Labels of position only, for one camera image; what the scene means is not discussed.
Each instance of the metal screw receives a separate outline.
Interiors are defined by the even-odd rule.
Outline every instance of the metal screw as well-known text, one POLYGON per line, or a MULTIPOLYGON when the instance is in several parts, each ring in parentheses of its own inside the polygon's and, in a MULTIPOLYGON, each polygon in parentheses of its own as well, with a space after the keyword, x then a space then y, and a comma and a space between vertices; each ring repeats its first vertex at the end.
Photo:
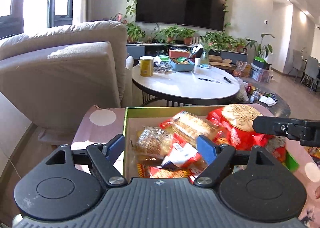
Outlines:
POLYGON ((125 179, 121 176, 113 176, 109 179, 109 183, 112 185, 121 185, 125 182, 125 179))
POLYGON ((212 183, 212 179, 207 177, 207 176, 204 176, 204 177, 200 177, 197 179, 196 181, 199 185, 209 185, 212 183))

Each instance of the cable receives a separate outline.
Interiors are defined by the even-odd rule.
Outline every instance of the cable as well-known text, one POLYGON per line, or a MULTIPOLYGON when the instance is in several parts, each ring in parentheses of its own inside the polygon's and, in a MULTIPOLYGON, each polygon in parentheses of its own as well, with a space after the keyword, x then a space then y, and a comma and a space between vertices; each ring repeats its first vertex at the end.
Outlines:
POLYGON ((12 163, 12 161, 10 160, 10 158, 4 153, 4 150, 3 150, 3 148, 2 148, 1 146, 0 146, 0 149, 1 149, 2 153, 4 154, 4 156, 8 159, 8 161, 10 161, 10 163, 11 163, 12 167, 14 168, 14 170, 16 171, 18 177, 21 179, 21 176, 19 175, 16 167, 14 166, 14 164, 12 163))

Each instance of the gray ribbed surface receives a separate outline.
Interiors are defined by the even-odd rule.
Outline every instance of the gray ribbed surface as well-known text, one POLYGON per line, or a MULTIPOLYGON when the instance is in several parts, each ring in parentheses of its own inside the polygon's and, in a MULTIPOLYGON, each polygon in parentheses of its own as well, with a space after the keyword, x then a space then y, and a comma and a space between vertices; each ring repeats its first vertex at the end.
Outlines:
POLYGON ((134 178, 124 188, 109 190, 89 213, 71 221, 45 223, 23 219, 17 228, 305 228, 297 219, 261 224, 236 216, 210 189, 191 185, 186 178, 134 178))

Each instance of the wall-mounted tv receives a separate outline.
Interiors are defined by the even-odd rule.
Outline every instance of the wall-mounted tv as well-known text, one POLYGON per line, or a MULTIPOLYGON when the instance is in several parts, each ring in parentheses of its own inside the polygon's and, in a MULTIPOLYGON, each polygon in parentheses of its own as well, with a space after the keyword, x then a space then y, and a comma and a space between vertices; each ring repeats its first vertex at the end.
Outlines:
POLYGON ((170 23, 222 31, 225 0, 137 0, 136 22, 170 23))

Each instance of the round cracker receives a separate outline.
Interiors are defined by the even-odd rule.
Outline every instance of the round cracker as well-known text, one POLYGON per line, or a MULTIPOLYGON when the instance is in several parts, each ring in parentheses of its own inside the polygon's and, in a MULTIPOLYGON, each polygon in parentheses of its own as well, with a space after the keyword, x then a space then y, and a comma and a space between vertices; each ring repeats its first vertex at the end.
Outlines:
POLYGON ((228 122, 242 130, 253 131, 252 123, 257 116, 263 116, 257 109, 249 105, 231 104, 222 109, 222 116, 228 120, 228 122))

